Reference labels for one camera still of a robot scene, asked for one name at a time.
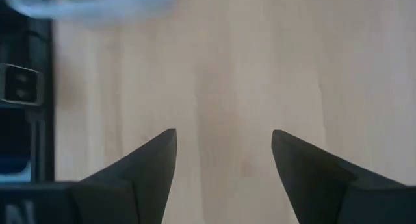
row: wooden table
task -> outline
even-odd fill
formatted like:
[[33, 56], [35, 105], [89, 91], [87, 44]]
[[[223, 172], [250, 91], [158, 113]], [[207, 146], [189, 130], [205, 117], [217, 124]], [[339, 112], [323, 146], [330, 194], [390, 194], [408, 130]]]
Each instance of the wooden table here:
[[136, 23], [57, 23], [57, 178], [175, 127], [166, 224], [296, 223], [273, 129], [415, 184], [414, 2], [178, 0]]

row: transparent container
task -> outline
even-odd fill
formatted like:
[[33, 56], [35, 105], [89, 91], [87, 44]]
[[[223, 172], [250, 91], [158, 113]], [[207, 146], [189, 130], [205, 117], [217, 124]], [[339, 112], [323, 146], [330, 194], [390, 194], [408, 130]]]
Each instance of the transparent container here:
[[130, 16], [150, 17], [169, 9], [174, 0], [7, 0], [18, 12], [39, 19], [100, 22]]

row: blurry object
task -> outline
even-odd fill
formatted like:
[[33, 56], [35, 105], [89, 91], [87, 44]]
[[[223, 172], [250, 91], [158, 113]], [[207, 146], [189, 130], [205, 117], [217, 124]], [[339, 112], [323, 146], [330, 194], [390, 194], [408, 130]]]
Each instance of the blurry object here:
[[76, 19], [100, 23], [128, 17], [151, 17], [173, 0], [7, 0], [18, 12], [40, 19]]
[[10, 224], [161, 224], [176, 154], [176, 130], [168, 129], [80, 182], [1, 184], [0, 206], [18, 210], [30, 203], [33, 208], [28, 222], [10, 212], [0, 212], [0, 219]]
[[10, 9], [4, 1], [0, 0], [0, 40], [3, 40], [3, 34], [16, 32], [20, 30], [24, 24], [25, 16]]
[[416, 223], [416, 187], [332, 155], [287, 132], [273, 132], [280, 179], [299, 224]]
[[35, 70], [0, 63], [0, 100], [23, 105], [41, 105], [44, 77]]
[[28, 162], [25, 168], [18, 173], [0, 174], [0, 183], [4, 182], [30, 182], [31, 181], [31, 163]]
[[21, 173], [30, 159], [31, 126], [25, 111], [0, 108], [0, 175]]

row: button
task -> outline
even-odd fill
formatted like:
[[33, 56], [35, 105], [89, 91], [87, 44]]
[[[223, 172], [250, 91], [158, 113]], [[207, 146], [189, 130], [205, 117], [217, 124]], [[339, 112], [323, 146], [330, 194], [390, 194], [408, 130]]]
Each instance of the button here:
[[40, 105], [43, 95], [43, 76], [41, 73], [7, 64], [4, 71], [3, 100], [24, 105]]

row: electronic device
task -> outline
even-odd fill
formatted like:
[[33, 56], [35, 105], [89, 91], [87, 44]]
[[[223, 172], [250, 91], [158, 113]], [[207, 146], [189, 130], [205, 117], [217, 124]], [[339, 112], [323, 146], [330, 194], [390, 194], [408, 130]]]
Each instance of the electronic device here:
[[0, 184], [54, 180], [52, 38], [0, 0]]
[[273, 132], [272, 151], [299, 224], [416, 223], [416, 187], [361, 168], [282, 130]]
[[0, 184], [0, 223], [160, 224], [176, 151], [168, 129], [79, 182]]

